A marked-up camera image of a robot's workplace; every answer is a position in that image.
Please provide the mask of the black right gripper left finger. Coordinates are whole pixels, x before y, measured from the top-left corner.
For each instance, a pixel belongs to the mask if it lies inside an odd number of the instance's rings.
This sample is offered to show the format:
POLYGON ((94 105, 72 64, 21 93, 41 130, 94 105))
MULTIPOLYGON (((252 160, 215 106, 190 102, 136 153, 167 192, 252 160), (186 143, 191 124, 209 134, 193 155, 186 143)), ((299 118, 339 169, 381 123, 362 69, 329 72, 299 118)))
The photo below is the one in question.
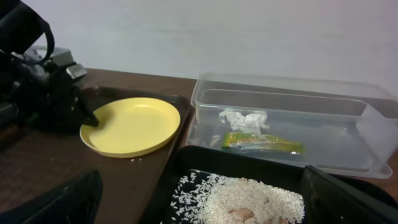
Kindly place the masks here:
POLYGON ((102 193, 100 172, 93 169, 2 212, 1 223, 94 223, 102 193))

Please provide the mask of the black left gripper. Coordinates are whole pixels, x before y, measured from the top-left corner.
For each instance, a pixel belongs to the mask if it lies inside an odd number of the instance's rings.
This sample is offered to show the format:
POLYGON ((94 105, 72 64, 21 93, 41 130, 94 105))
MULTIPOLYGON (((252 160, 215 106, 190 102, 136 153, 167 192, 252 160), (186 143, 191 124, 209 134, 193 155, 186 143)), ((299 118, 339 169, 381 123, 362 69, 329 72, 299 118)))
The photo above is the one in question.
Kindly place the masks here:
POLYGON ((39 61, 20 63, 1 54, 1 128, 12 124, 45 131, 74 131, 83 124, 97 127, 99 120, 76 85, 80 78, 73 80, 66 72, 76 62, 59 67, 39 61), (27 65, 48 68, 49 79, 34 77, 27 65))

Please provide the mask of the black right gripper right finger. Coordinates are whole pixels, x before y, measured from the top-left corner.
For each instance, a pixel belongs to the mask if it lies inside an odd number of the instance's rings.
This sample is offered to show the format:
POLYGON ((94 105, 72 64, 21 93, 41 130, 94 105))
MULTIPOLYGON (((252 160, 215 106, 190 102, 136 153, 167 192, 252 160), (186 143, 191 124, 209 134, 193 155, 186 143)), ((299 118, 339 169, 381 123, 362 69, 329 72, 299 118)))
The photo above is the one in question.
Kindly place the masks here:
POLYGON ((397 224, 397 202, 383 189, 362 180, 306 166, 302 195, 308 223, 397 224))

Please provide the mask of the yellow plate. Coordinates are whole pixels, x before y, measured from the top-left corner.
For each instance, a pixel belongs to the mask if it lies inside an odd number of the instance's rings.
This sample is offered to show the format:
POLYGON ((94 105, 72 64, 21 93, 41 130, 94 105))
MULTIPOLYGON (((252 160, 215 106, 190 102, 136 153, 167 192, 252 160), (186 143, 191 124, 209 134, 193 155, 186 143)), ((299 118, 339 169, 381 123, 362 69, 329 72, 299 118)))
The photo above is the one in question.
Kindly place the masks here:
POLYGON ((94 115, 99 125, 81 126, 81 140, 98 154, 113 158, 139 157, 160 149, 182 122, 172 104, 148 97, 114 101, 94 115))

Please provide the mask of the white tissue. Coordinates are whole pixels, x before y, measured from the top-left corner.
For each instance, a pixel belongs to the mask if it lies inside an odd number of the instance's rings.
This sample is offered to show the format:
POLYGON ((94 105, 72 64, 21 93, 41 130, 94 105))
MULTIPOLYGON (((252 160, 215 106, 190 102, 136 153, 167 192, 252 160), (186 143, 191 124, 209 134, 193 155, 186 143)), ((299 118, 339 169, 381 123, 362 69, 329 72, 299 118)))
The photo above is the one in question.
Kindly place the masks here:
POLYGON ((247 115, 232 108, 226 108, 219 113, 222 123, 228 122, 231 129, 236 132, 261 134, 261 131, 270 129, 266 124, 267 113, 265 111, 253 111, 247 115))

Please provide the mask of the green snack wrapper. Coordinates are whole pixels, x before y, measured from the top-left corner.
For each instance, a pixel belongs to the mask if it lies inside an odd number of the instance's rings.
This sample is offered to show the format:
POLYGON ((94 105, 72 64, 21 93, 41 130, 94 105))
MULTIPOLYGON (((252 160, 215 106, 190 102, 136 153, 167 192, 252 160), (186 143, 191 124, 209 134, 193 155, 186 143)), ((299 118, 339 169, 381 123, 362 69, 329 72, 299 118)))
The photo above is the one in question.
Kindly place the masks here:
POLYGON ((283 139, 271 134, 256 133, 226 133, 221 143, 222 149, 230 149, 238 152, 284 152, 289 154, 303 154, 302 142, 283 139))

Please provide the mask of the rice and food scraps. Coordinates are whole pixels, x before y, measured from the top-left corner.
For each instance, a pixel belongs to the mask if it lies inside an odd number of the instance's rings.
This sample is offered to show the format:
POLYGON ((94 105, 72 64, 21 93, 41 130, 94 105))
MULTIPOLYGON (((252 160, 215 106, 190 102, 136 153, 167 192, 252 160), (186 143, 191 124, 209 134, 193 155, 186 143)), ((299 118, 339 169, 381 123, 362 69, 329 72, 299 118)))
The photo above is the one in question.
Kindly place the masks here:
POLYGON ((162 223, 303 223, 303 197, 260 180, 189 170, 162 223))

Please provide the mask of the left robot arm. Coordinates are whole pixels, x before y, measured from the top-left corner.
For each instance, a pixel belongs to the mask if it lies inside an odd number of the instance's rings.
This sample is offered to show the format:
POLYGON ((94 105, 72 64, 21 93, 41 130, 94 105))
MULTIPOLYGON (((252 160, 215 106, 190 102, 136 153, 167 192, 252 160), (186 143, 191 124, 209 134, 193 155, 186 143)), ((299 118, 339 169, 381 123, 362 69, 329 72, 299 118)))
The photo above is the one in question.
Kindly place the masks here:
POLYGON ((1 126, 66 131, 97 126, 76 82, 87 74, 56 47, 48 22, 22 1, 1 1, 1 126))

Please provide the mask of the black waste tray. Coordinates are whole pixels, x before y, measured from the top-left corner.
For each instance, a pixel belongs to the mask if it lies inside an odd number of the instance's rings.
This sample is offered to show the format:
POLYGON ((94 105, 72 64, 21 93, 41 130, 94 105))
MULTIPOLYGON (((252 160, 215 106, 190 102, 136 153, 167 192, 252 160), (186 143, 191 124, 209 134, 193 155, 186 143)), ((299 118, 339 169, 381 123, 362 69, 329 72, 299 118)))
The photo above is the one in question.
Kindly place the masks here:
POLYGON ((172 190, 177 186, 178 179, 189 170, 261 180, 265 184, 302 194, 304 168, 200 146, 185 146, 169 159, 140 223, 162 223, 169 212, 172 190))

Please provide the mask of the dark brown serving tray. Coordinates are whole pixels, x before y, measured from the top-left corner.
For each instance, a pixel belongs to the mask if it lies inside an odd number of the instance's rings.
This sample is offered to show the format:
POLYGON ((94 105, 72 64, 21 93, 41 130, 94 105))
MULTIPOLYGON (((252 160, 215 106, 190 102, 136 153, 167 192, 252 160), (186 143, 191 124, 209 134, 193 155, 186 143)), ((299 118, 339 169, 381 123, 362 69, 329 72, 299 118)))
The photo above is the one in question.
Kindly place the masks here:
POLYGON ((179 135, 160 149, 139 157, 98 154, 80 137, 80 128, 39 131, 22 128, 1 144, 1 213, 93 169, 103 193, 94 223, 136 223, 157 186, 179 135))

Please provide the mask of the clear plastic bin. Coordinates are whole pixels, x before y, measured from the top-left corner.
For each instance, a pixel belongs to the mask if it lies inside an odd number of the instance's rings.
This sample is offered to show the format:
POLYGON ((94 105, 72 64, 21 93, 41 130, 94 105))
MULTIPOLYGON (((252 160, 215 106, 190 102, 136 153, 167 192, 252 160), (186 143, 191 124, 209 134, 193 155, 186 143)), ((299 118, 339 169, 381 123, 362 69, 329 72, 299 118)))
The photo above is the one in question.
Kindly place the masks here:
POLYGON ((197 80, 191 103, 190 145, 339 175, 388 179, 393 174, 388 161, 397 150, 397 98, 379 86, 206 73, 197 80), (224 135, 235 133, 219 120, 226 108, 243 115, 265 111, 270 129, 261 134, 302 142, 303 154, 222 149, 224 135))

